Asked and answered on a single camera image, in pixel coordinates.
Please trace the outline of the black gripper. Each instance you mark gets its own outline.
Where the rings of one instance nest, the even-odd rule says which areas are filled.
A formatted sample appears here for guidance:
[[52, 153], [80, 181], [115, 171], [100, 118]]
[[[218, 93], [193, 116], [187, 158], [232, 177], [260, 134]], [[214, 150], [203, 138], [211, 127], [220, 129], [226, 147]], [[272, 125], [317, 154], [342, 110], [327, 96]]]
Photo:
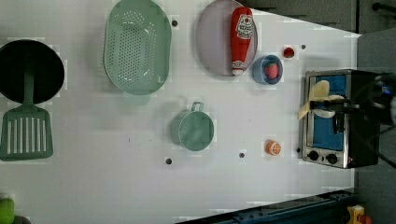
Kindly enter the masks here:
[[311, 109], [346, 113], [358, 121], [381, 125], [395, 124], [395, 75], [392, 73], [352, 73], [350, 101], [311, 101]]

